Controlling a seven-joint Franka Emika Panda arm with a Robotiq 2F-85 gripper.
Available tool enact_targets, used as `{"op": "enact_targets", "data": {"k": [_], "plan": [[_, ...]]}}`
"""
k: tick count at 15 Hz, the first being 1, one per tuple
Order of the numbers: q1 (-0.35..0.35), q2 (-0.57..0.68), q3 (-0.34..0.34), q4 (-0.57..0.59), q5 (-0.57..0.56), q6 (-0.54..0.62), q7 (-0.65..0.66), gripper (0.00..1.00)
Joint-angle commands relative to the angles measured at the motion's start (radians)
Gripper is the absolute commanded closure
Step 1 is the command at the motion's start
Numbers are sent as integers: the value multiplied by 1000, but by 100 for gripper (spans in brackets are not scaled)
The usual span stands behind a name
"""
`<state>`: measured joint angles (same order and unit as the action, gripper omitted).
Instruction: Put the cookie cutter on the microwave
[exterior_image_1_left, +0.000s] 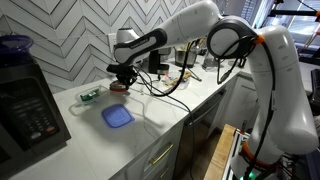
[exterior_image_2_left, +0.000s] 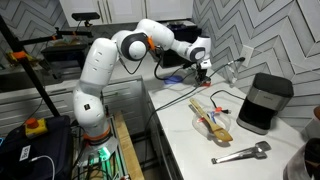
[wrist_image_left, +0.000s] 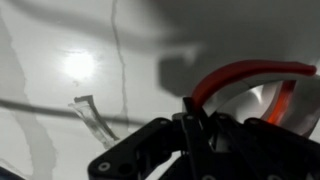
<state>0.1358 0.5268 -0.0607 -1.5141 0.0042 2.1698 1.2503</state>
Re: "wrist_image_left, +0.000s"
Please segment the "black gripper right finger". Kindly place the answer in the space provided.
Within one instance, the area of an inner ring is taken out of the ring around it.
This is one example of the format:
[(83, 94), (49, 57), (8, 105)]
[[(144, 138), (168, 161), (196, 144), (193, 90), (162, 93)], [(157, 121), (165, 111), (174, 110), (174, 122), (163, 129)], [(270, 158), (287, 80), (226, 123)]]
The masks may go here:
[(224, 113), (213, 118), (249, 179), (320, 180), (318, 143), (258, 118), (244, 123)]

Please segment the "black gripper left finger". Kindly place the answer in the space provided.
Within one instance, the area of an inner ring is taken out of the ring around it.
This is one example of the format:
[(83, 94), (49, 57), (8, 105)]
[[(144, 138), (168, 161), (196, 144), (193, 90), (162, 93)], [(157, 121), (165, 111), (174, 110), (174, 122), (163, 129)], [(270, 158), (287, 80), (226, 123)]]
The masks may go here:
[(156, 118), (94, 159), (89, 180), (144, 180), (181, 149), (179, 121)]

